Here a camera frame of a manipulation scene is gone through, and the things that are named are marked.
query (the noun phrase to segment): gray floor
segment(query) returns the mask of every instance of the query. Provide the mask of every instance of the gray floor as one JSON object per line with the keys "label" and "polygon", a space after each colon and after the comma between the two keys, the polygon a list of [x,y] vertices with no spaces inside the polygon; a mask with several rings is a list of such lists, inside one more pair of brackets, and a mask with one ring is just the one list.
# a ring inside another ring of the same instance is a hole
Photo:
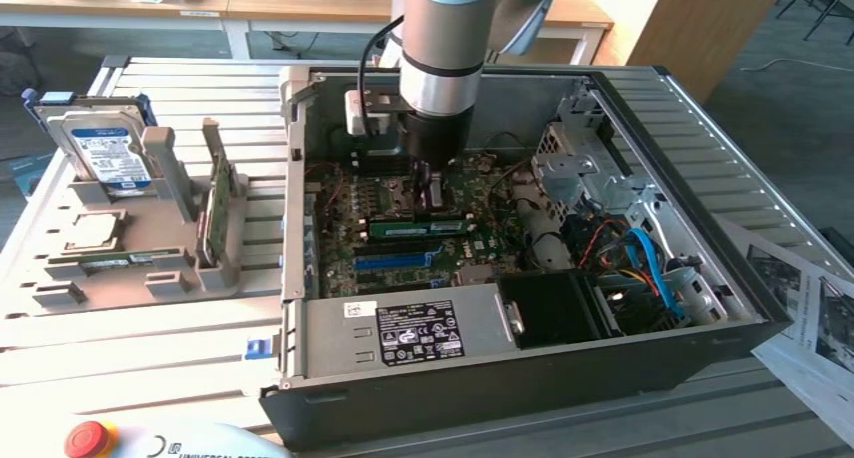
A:
{"label": "gray floor", "polygon": [[[854,73],[784,63],[758,73],[738,71],[774,58],[796,58],[854,67],[854,47],[844,45],[854,23],[830,18],[812,41],[801,40],[818,12],[797,4],[781,20],[769,19],[742,51],[713,94],[708,109],[813,223],[834,226],[854,240],[849,183],[854,169]],[[229,57],[218,32],[34,29],[34,53],[46,89],[85,91],[107,54],[163,57]],[[314,34],[287,42],[306,48]],[[307,59],[357,59],[366,36],[323,34]],[[257,58],[295,58],[253,36]],[[0,158],[54,148],[24,113],[19,100],[0,97]],[[26,204],[0,163],[0,243]]]}
{"label": "gray floor", "polygon": [[833,226],[854,241],[854,73],[780,63],[776,58],[854,68],[845,46],[854,21],[828,18],[804,41],[818,11],[796,4],[769,17],[745,46],[706,109],[816,226]]}

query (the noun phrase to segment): emergency stop button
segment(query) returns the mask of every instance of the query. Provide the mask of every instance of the emergency stop button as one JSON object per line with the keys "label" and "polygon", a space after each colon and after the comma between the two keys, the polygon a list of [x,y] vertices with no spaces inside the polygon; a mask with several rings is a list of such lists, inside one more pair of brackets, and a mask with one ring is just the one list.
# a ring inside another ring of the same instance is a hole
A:
{"label": "emergency stop button", "polygon": [[94,458],[110,444],[110,430],[98,421],[87,421],[75,426],[66,437],[68,458]]}

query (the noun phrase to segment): blue hard drive label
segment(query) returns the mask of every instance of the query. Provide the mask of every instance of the blue hard drive label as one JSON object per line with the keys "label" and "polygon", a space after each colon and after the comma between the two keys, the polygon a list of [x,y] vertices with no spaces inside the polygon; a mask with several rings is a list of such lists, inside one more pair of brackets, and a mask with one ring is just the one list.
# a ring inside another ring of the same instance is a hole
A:
{"label": "blue hard drive label", "polygon": [[71,135],[98,180],[127,195],[142,193],[139,189],[151,184],[151,174],[130,130],[122,127],[75,128]]}
{"label": "blue hard drive label", "polygon": [[127,128],[78,128],[71,130],[77,138],[101,138],[105,136],[129,136]]}

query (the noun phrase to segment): motherboard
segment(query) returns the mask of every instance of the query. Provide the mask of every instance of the motherboard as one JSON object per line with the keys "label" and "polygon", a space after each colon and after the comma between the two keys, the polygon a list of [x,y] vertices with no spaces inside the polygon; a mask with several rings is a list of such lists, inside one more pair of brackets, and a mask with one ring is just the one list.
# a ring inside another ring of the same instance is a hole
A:
{"label": "motherboard", "polygon": [[525,267],[502,182],[510,166],[494,155],[458,160],[431,190],[442,205],[422,214],[409,159],[354,164],[307,177],[318,196],[321,298],[482,284]]}

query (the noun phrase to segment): metal workbench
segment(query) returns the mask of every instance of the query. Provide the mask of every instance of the metal workbench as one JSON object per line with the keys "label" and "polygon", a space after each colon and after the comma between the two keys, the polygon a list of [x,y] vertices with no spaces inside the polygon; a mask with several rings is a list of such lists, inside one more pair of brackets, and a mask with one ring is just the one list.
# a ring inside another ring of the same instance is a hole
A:
{"label": "metal workbench", "polygon": [[[42,402],[111,421],[187,415],[277,439],[257,399],[242,393],[255,386],[253,377],[273,372],[274,365],[271,360],[243,362],[241,356],[246,338],[271,334],[282,319],[289,152],[279,69],[286,64],[135,58],[125,67],[102,68],[90,94],[119,96],[142,90],[151,97],[159,124],[177,130],[177,154],[191,176],[210,171],[202,119],[219,121],[230,160],[251,179],[243,247],[247,285],[242,297],[226,301],[0,321],[0,413]],[[852,276],[702,110],[673,88],[672,78],[652,68],[616,68],[606,74],[710,210]],[[39,255],[51,215],[70,199],[55,190],[64,189],[71,174],[58,155],[0,255],[4,286]],[[32,303],[7,295],[4,290],[4,315],[40,314]],[[710,366],[668,393],[317,455],[374,456],[371,450],[383,450],[385,456],[854,457],[754,358]]]}

